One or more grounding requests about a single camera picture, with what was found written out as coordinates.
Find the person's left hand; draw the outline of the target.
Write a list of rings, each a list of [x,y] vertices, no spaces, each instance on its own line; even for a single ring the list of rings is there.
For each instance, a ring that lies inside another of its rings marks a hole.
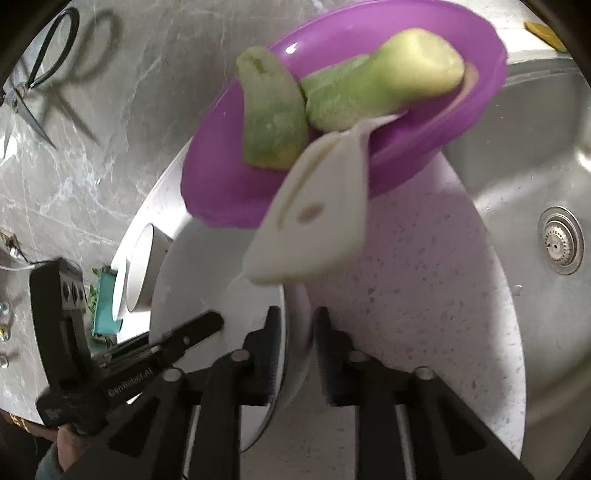
[[[67,471],[93,444],[91,437],[82,436],[70,425],[58,428],[56,450],[58,463],[63,472]]]

